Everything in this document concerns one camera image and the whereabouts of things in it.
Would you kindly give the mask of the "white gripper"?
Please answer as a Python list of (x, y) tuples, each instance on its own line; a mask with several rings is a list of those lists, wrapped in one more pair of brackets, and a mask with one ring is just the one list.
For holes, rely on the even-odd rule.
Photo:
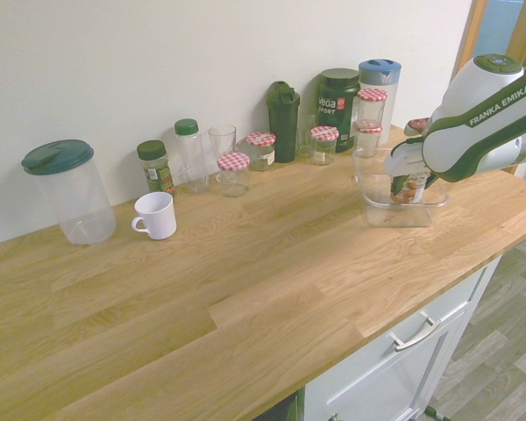
[(437, 176), (430, 173), (430, 169), (423, 159), (424, 137), (406, 139), (396, 145), (384, 160), (384, 168), (391, 178), (390, 192), (397, 196), (402, 191), (409, 175), (428, 173), (425, 177), (424, 188), (428, 189)]

